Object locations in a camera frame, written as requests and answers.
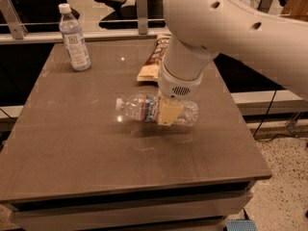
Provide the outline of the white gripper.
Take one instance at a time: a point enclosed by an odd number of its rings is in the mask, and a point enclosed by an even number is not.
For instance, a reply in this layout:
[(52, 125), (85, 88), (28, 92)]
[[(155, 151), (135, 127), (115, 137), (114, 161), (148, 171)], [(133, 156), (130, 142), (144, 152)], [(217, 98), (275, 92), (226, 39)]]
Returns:
[(164, 64), (158, 73), (158, 86), (161, 94), (158, 124), (170, 126), (181, 115), (184, 105), (178, 99), (189, 99), (201, 84), (203, 74), (194, 80), (181, 80), (171, 75)]

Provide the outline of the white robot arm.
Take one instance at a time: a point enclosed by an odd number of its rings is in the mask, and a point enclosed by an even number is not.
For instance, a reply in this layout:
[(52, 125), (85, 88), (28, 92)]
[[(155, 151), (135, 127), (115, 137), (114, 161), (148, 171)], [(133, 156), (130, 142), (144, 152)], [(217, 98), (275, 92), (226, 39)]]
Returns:
[(258, 12), (241, 0), (165, 0), (171, 39), (159, 70), (161, 94), (189, 99), (217, 55), (234, 58), (308, 98), (308, 23)]

